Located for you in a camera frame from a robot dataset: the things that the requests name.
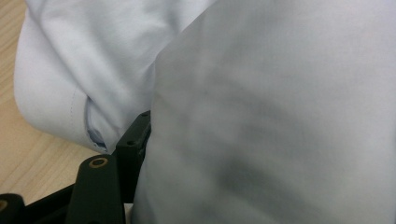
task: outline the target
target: sleeve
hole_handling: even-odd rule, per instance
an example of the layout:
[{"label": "sleeve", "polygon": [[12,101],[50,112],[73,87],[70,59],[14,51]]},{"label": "sleeve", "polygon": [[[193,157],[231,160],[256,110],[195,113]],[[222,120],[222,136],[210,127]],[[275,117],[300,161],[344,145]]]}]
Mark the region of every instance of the sleeve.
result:
[{"label": "sleeve", "polygon": [[218,1],[156,60],[134,223],[395,222],[396,5]]},{"label": "sleeve", "polygon": [[150,108],[158,52],[213,1],[26,0],[19,110],[42,131],[111,153]]}]

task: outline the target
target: wooden surface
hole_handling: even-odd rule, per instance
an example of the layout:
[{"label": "wooden surface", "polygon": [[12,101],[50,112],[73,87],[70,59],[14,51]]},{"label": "wooden surface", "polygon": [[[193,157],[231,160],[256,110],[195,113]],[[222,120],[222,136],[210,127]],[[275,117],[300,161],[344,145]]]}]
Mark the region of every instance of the wooden surface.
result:
[{"label": "wooden surface", "polygon": [[26,7],[0,0],[0,194],[32,203],[75,181],[78,166],[97,153],[31,127],[14,100],[13,72]]}]

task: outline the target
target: wooden table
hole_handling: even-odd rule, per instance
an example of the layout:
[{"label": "wooden table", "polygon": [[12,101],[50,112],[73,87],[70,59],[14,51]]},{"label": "wooden table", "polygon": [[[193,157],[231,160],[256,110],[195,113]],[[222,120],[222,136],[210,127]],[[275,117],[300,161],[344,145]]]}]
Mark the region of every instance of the wooden table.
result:
[{"label": "wooden table", "polygon": [[81,162],[97,153],[36,130],[19,113],[13,72],[25,9],[22,0],[0,0],[0,193],[29,204],[72,184]]}]

